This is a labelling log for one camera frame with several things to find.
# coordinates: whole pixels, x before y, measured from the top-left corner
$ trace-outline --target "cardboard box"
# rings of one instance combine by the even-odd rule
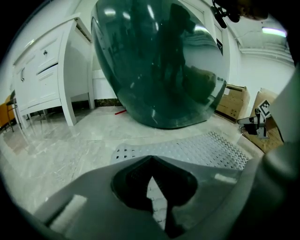
[[[227,84],[223,97],[215,113],[227,120],[236,123],[244,117],[250,100],[246,87]]]
[[[271,92],[267,89],[261,88],[260,91],[256,95],[256,99],[252,108],[251,116],[255,116],[255,108],[264,100],[268,100],[269,103],[272,103],[277,97],[277,94]],[[277,148],[283,145],[281,140],[278,128],[275,127],[267,132],[269,139],[260,139],[255,135],[250,135],[245,132],[243,135],[253,142],[257,147],[259,147],[264,153]]]

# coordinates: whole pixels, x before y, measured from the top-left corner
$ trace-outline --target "ceiling light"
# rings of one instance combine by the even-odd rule
[[[123,13],[123,17],[125,17],[128,20],[130,20],[130,15],[127,12]]]
[[[116,15],[116,11],[112,8],[105,9],[104,13],[106,16],[115,16]]]
[[[286,32],[278,29],[273,29],[273,28],[262,28],[263,33],[268,33],[268,34],[274,34],[282,37],[286,37]]]
[[[154,13],[153,13],[152,7],[151,7],[150,5],[148,5],[147,8],[148,8],[148,12],[149,12],[149,14],[150,14],[150,17],[151,17],[152,19],[154,19]]]
[[[198,32],[198,31],[204,31],[204,32],[208,32],[208,30],[203,27],[203,26],[200,26],[200,25],[196,25],[195,28],[194,28],[194,31],[195,32]]]

